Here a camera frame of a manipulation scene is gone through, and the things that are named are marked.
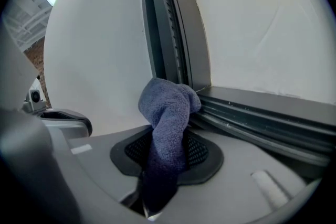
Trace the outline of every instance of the brown wall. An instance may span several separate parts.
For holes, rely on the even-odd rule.
[[[25,50],[25,55],[33,63],[40,75],[40,83],[43,93],[46,97],[47,106],[51,108],[48,91],[46,87],[46,81],[44,79],[44,67],[43,67],[43,49],[44,49],[44,38],[37,41],[29,49]]]

